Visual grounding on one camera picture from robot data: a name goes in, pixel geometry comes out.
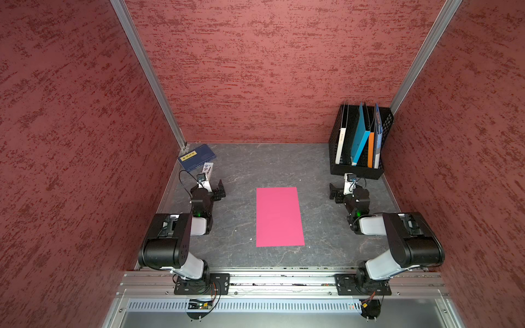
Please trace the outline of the pink rectangular paper sheet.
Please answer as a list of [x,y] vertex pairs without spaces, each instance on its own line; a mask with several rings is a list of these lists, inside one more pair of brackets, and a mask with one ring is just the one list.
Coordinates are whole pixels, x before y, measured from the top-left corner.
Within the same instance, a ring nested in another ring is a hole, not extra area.
[[295,187],[256,190],[256,246],[304,246],[304,231]]

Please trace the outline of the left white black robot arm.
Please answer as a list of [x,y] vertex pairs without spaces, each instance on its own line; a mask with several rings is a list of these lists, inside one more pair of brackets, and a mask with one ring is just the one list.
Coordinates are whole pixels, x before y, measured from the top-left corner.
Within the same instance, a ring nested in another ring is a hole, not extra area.
[[209,266],[206,261],[190,252],[190,239],[211,232],[213,205],[225,196],[226,191],[221,181],[212,190],[194,187],[191,190],[189,213],[157,213],[138,251],[139,265],[158,271],[170,271],[194,286],[208,286],[211,283]]

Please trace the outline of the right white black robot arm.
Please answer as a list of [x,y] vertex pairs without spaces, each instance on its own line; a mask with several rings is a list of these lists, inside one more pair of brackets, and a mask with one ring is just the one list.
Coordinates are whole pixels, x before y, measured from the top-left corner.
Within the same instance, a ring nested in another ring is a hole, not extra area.
[[329,199],[345,206],[355,234],[387,238],[388,250],[358,267],[355,280],[361,288],[386,282],[410,269],[443,264],[444,248],[419,212],[371,214],[369,191],[355,183],[347,187],[329,184]]

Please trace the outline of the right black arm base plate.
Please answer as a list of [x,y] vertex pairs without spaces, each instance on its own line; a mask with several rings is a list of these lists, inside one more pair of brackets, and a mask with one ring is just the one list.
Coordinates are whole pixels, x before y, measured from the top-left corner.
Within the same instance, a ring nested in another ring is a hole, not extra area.
[[389,280],[372,280],[368,276],[356,274],[336,274],[334,279],[339,296],[392,295]]

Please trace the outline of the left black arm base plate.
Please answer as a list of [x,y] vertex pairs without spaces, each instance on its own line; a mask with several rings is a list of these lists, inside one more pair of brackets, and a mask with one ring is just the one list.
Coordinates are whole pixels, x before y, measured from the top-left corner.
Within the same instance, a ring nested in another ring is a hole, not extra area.
[[210,273],[201,280],[178,279],[175,283],[175,295],[203,295],[224,296],[228,295],[231,275],[228,273]]

